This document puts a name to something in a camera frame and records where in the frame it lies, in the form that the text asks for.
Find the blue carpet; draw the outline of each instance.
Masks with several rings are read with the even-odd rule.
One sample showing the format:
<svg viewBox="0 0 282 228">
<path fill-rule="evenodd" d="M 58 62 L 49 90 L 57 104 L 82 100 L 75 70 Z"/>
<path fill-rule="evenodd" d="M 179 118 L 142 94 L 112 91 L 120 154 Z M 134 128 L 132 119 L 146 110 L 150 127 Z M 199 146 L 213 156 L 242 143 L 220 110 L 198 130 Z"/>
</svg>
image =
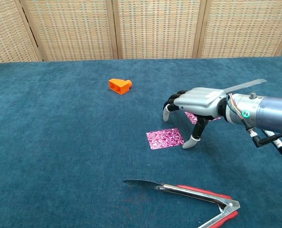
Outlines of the blue carpet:
<svg viewBox="0 0 282 228">
<path fill-rule="evenodd" d="M 130 79 L 118 95 L 111 78 Z M 168 97 L 194 87 L 268 82 L 239 93 L 282 97 L 282 57 L 97 60 L 0 64 L 0 227 L 197 227 L 216 204 L 131 188 L 124 179 L 230 195 L 225 228 L 282 227 L 282 156 L 256 148 L 241 125 L 206 127 L 194 148 L 151 150 L 146 132 L 193 125 L 162 119 Z"/>
</svg>

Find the orange plastic block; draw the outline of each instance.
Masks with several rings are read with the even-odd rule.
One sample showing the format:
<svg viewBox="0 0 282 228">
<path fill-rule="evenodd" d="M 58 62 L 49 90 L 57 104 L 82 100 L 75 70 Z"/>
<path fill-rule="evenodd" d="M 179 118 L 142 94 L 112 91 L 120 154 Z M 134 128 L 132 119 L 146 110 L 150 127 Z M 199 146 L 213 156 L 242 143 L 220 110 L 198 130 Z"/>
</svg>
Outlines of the orange plastic block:
<svg viewBox="0 0 282 228">
<path fill-rule="evenodd" d="M 108 83 L 109 83 L 109 88 L 120 95 L 123 95 L 126 92 L 128 92 L 132 86 L 132 82 L 130 80 L 125 81 L 116 78 L 110 79 Z"/>
</svg>

